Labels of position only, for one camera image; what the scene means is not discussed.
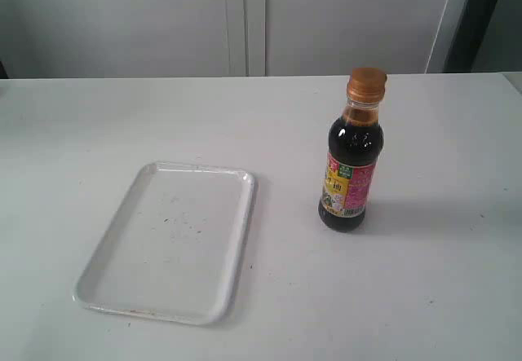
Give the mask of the white plastic tray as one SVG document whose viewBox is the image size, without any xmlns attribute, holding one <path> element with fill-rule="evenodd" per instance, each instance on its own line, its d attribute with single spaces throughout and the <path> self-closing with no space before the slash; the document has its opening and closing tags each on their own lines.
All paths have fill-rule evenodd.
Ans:
<svg viewBox="0 0 522 361">
<path fill-rule="evenodd" d="M 79 277 L 74 300 L 141 319 L 219 321 L 236 287 L 255 188 L 243 169 L 145 165 Z"/>
</svg>

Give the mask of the soy sauce bottle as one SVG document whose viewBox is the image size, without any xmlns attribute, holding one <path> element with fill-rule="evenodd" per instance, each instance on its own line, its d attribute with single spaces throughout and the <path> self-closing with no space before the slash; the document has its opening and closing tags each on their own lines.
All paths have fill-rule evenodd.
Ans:
<svg viewBox="0 0 522 361">
<path fill-rule="evenodd" d="M 330 229 L 348 233 L 365 218 L 384 134 L 378 120 L 387 74 L 355 68 L 347 83 L 347 104 L 328 133 L 328 156 L 318 214 Z"/>
</svg>

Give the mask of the dark panel in background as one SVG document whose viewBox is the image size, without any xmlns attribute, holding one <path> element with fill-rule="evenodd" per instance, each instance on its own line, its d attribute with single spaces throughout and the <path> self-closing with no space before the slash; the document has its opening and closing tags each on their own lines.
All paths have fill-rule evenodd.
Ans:
<svg viewBox="0 0 522 361">
<path fill-rule="evenodd" d="M 444 73 L 469 73 L 498 0 L 466 0 L 447 54 Z"/>
</svg>

